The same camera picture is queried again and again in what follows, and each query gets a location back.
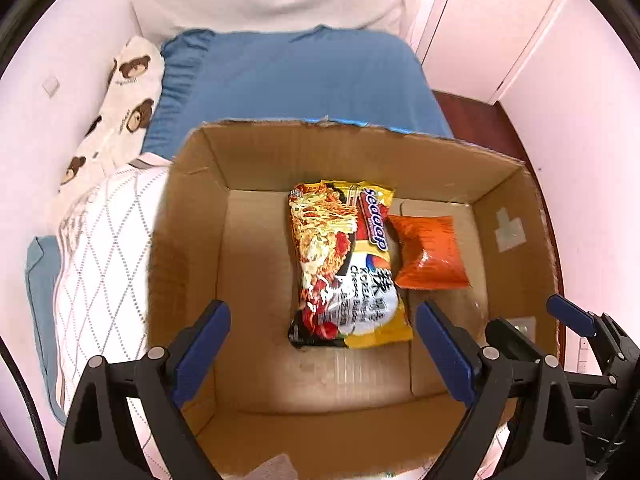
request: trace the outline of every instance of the pillow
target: pillow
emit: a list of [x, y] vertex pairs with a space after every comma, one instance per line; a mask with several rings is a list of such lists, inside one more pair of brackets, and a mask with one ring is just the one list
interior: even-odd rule
[[49, 207], [53, 232], [85, 191], [140, 154], [162, 89], [164, 60], [145, 38], [131, 38], [113, 60], [98, 117], [69, 162]]
[[[90, 357], [100, 354], [117, 363], [147, 350], [146, 270], [168, 164], [141, 156], [84, 193], [60, 224], [56, 402], [65, 413]], [[129, 399], [129, 407], [151, 472], [169, 478], [140, 400]]]
[[156, 45], [190, 28], [293, 32], [318, 25], [371, 28], [410, 41], [420, 0], [132, 0]]

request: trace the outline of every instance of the blue bed sheet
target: blue bed sheet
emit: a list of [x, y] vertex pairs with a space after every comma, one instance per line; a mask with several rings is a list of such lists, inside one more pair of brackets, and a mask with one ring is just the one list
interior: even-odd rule
[[24, 270], [27, 297], [31, 305], [36, 352], [40, 360], [40, 371], [44, 378], [49, 406], [60, 424], [64, 424], [65, 412], [56, 401], [58, 345], [53, 319], [53, 290], [59, 272], [60, 249], [56, 237], [34, 238], [27, 249], [27, 264]]
[[384, 32], [188, 30], [162, 56], [162, 94], [142, 151], [164, 158], [191, 129], [228, 118], [329, 117], [453, 137], [414, 53]]

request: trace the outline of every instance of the screw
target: screw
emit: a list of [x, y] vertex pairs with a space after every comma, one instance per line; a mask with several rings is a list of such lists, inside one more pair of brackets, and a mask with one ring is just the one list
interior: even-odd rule
[[89, 362], [87, 364], [89, 365], [89, 368], [97, 368], [102, 364], [102, 356], [94, 355], [91, 359], [89, 359]]
[[149, 359], [160, 359], [164, 355], [164, 348], [161, 346], [154, 346], [146, 353]]
[[557, 367], [560, 363], [558, 362], [558, 359], [556, 359], [555, 357], [553, 357], [552, 355], [547, 355], [545, 356], [545, 363], [547, 366], [550, 366], [552, 368]]
[[487, 359], [491, 359], [491, 361], [495, 361], [498, 357], [500, 357], [500, 352], [492, 346], [485, 346], [482, 349], [482, 355]]

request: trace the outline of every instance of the cable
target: cable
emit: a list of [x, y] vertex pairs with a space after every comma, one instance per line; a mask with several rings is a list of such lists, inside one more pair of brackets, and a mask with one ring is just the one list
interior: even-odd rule
[[33, 397], [31, 397], [31, 393], [27, 388], [27, 383], [24, 381], [24, 377], [20, 373], [20, 369], [15, 363], [11, 352], [9, 352], [9, 349], [4, 344], [2, 336], [0, 336], [0, 355], [4, 360], [6, 367], [9, 368], [11, 375], [14, 377], [15, 384], [18, 386], [18, 389], [22, 394], [22, 398], [24, 399], [24, 404], [27, 407], [29, 417], [31, 418], [33, 432], [36, 434], [36, 440], [38, 441], [38, 447], [40, 448], [40, 454], [42, 455], [44, 467], [47, 468], [47, 473], [49, 473], [49, 479], [58, 480], [56, 468], [53, 465], [53, 459], [51, 458], [51, 453], [49, 451], [49, 446], [47, 445], [47, 439], [44, 435], [44, 430], [42, 429], [42, 422], [40, 421], [40, 417], [38, 416], [36, 404], [35, 402], [33, 402]]

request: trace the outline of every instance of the wall switch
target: wall switch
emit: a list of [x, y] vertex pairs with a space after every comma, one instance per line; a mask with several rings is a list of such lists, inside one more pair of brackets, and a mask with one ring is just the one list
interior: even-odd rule
[[55, 76], [50, 76], [45, 79], [44, 83], [42, 83], [42, 87], [49, 97], [53, 97], [58, 91], [58, 88], [60, 88], [60, 81], [58, 81], [58, 78]]

